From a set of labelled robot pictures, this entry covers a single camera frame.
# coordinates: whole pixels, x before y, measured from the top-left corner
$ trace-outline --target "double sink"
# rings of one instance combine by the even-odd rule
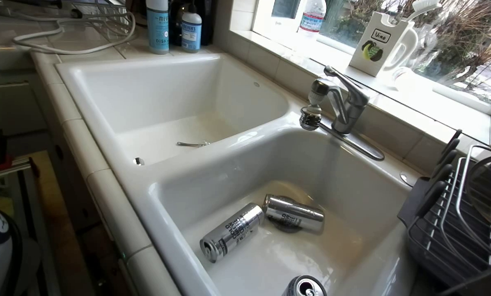
[[[328,294],[407,294],[396,214],[407,187],[373,161],[299,127],[304,104],[240,61],[177,54],[61,64],[76,104],[184,294],[282,294],[314,276]],[[210,263],[199,240],[266,194],[317,204],[322,233],[256,233]]]

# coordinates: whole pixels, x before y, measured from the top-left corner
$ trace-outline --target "white bottle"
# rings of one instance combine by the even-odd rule
[[[202,18],[197,15],[195,3],[181,16],[181,48],[195,53],[200,49]]]
[[[304,54],[309,53],[309,46],[314,43],[324,25],[327,13],[325,0],[307,0],[299,28],[297,28],[297,46],[296,49]]]
[[[154,53],[169,51],[168,10],[168,0],[146,0],[148,41]]]

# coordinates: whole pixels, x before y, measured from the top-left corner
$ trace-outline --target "silver can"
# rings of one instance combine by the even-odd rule
[[[282,296],[327,296],[327,291],[314,276],[296,276]]]
[[[324,232],[325,215],[319,207],[301,204],[287,196],[264,196],[264,214],[269,220],[289,229]]]
[[[233,214],[210,233],[200,238],[199,245],[209,261],[215,263],[238,247],[264,220],[264,212],[258,204],[250,202]]]

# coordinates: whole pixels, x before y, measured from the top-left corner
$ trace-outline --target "sink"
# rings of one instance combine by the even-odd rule
[[[328,294],[411,291],[397,161],[302,130],[302,100],[269,79],[220,53],[57,69],[182,294],[274,296],[302,275]],[[264,220],[210,263],[199,240],[266,194],[317,204],[324,232]]]
[[[407,189],[373,161],[328,135],[297,128],[297,118],[284,130],[245,133],[240,145],[222,150],[143,168],[140,186],[126,184],[186,294],[282,294],[301,275],[317,278],[328,294],[409,293],[402,275],[411,265],[396,219]],[[264,194],[317,204],[324,233],[287,233],[264,220],[210,263],[199,240],[248,202],[263,204]]]
[[[289,110],[286,90],[218,53],[57,69],[100,148],[110,158],[145,164],[225,140]]]

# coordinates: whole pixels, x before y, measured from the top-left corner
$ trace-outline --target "window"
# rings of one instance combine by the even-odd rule
[[[287,35],[297,30],[304,3],[305,0],[259,0],[255,30],[294,43],[297,38]],[[407,18],[414,13],[412,3],[414,0],[327,0],[319,41],[351,54],[373,11]],[[438,8],[414,18],[420,43],[407,67],[432,81],[434,90],[491,115],[491,0],[438,3]]]

